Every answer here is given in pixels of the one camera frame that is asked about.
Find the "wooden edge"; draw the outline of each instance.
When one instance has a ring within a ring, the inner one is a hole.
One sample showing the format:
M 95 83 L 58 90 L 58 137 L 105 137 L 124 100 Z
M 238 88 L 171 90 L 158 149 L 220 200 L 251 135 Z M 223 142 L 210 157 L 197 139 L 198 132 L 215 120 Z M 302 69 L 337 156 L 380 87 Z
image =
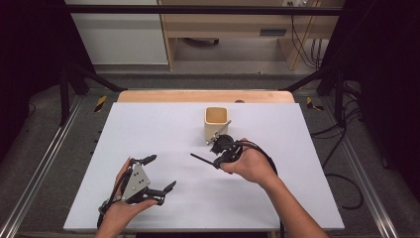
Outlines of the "wooden edge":
M 117 102 L 294 103 L 289 91 L 270 90 L 127 90 Z

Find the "forearm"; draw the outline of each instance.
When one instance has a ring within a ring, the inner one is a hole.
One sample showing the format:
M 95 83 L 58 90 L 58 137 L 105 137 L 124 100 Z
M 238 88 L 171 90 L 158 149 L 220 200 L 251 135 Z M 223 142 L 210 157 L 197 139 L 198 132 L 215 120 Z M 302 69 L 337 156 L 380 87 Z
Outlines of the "forearm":
M 290 237 L 328 237 L 280 178 L 261 184 Z

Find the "hand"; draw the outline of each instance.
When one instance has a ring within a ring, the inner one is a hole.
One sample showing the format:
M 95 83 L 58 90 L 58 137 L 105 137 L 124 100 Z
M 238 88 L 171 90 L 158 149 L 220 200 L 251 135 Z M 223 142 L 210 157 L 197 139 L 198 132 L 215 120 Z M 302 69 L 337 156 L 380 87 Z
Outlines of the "hand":
M 114 186 L 117 185 L 118 180 L 129 166 L 130 159 L 127 160 L 117 174 Z M 121 186 L 119 186 L 116 196 L 121 195 Z M 152 199 L 134 205 L 127 204 L 122 200 L 113 203 L 105 213 L 104 220 L 95 237 L 117 237 L 137 214 L 156 204 L 158 202 Z
M 277 178 L 265 156 L 250 147 L 244 146 L 241 157 L 233 163 L 222 163 L 221 169 L 226 173 L 235 173 L 244 179 L 264 186 L 269 179 Z

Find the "person's right hand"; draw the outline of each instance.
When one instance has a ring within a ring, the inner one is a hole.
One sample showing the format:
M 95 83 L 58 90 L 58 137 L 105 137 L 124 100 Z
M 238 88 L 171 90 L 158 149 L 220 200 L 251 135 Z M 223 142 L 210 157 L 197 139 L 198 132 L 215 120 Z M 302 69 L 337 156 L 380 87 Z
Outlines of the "person's right hand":
M 235 173 L 244 179 L 264 186 L 270 179 L 277 178 L 265 156 L 250 147 L 244 146 L 241 157 L 233 163 L 222 163 L 221 169 L 226 173 Z

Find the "white board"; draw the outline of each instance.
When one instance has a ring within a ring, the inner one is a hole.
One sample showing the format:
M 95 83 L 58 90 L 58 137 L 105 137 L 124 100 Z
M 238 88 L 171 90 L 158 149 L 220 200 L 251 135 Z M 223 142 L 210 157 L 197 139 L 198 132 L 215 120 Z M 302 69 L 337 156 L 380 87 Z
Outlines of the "white board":
M 274 160 L 278 174 L 324 229 L 343 229 L 298 104 L 114 103 L 64 229 L 96 229 L 98 207 L 109 197 L 127 158 L 157 155 L 144 167 L 150 188 L 177 184 L 163 206 L 139 214 L 136 231 L 267 231 L 279 220 L 255 183 L 216 170 L 189 154 L 213 161 L 204 140 L 204 110 L 229 110 L 229 135 L 246 137 Z

